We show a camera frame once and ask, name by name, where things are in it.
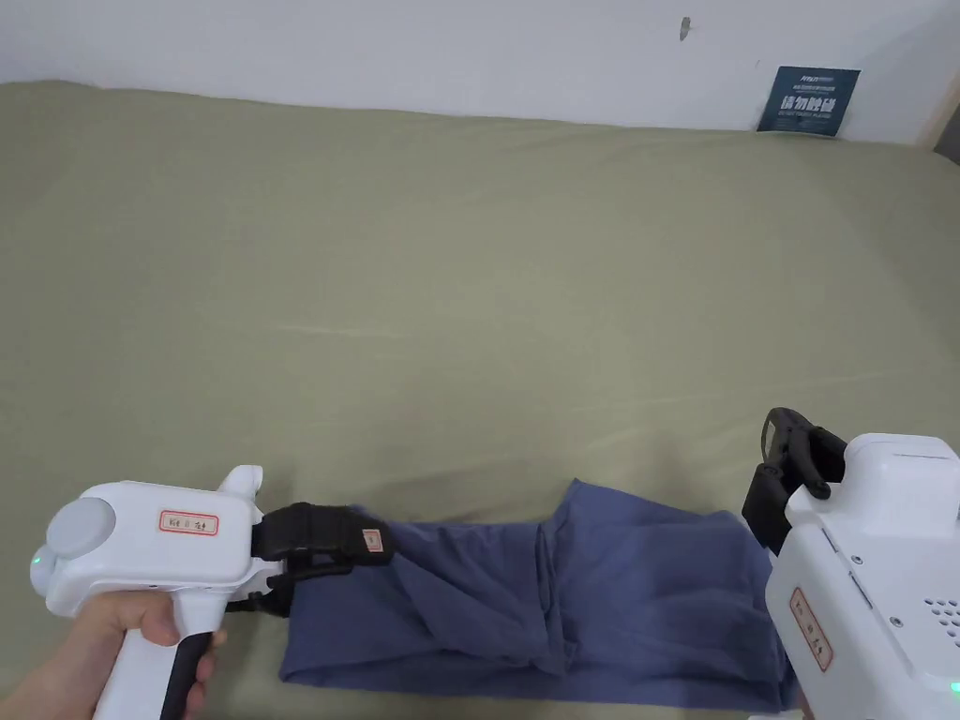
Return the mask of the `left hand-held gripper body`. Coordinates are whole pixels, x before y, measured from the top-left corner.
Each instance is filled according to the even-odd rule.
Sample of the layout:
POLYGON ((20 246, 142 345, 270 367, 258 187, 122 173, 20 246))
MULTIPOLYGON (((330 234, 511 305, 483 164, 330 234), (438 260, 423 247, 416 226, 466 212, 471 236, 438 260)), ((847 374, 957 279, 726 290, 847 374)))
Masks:
POLYGON ((264 589, 252 553, 263 469, 242 465, 213 491, 141 482, 87 489, 59 510, 30 565, 54 615, 72 618, 97 595, 158 591, 179 635, 163 647, 127 633, 99 697, 98 719, 181 719, 197 667, 242 591, 264 589))

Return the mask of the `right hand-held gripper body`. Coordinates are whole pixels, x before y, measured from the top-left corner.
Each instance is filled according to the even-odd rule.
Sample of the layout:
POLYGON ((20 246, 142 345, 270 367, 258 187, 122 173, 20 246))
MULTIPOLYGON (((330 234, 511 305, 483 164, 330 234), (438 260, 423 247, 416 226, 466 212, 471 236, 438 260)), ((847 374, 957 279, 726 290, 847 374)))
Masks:
POLYGON ((864 434, 827 501, 789 499, 766 605, 817 719, 959 715, 959 458, 864 434))

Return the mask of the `person's left hand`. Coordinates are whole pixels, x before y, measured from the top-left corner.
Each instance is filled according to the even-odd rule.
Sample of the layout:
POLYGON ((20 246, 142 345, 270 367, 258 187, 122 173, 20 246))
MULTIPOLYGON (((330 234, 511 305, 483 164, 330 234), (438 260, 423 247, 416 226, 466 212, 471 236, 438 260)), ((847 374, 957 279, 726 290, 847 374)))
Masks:
POLYGON ((66 639, 1 702, 3 719, 91 719, 126 634, 162 647, 181 639, 164 592, 111 592, 89 600, 66 639))

